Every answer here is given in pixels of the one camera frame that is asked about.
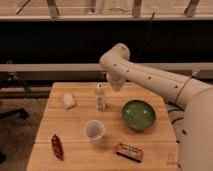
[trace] black panel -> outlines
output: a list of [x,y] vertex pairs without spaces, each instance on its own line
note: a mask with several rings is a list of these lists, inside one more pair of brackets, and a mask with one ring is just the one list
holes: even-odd
[[[0,22],[0,63],[98,63],[123,42],[131,60],[149,21]],[[213,21],[153,21],[137,62],[213,61]]]

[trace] bowl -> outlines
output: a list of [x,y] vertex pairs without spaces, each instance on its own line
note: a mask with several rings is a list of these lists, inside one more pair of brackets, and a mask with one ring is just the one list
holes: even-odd
[[142,100],[127,102],[123,107],[122,114],[127,126],[136,131],[144,131],[151,127],[156,118],[152,106]]

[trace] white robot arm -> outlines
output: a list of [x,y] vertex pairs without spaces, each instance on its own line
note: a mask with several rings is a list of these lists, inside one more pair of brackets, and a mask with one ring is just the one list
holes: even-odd
[[185,109],[179,169],[212,171],[212,86],[191,77],[129,62],[129,56],[128,47],[119,43],[100,59],[113,89],[119,91],[127,79]]

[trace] office chair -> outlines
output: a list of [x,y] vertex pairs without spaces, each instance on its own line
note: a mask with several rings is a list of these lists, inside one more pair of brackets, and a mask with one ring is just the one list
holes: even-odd
[[[21,119],[27,119],[28,117],[28,113],[23,109],[16,109],[16,110],[12,110],[12,111],[8,111],[8,112],[4,112],[0,114],[0,119],[15,115],[19,113],[19,117]],[[4,155],[1,151],[0,151],[0,164],[3,163],[6,160],[6,155]]]

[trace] clear bottle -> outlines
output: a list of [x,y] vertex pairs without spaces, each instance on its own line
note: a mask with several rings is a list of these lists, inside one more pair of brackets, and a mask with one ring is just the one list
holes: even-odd
[[102,84],[97,84],[95,90],[95,97],[96,97],[96,109],[99,111],[104,111],[106,108],[106,100],[105,100],[106,98]]

